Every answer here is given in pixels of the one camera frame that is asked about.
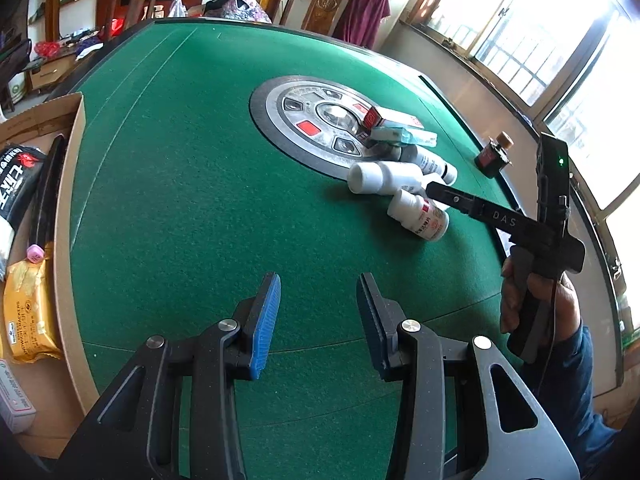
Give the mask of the blue sleeve right forearm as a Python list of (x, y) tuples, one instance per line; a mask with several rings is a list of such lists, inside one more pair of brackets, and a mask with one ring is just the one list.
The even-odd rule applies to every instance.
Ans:
[(521, 378), (536, 394), (585, 477), (603, 460), (618, 431), (593, 406), (593, 345), (589, 328), (556, 344), (550, 359), (523, 364)]

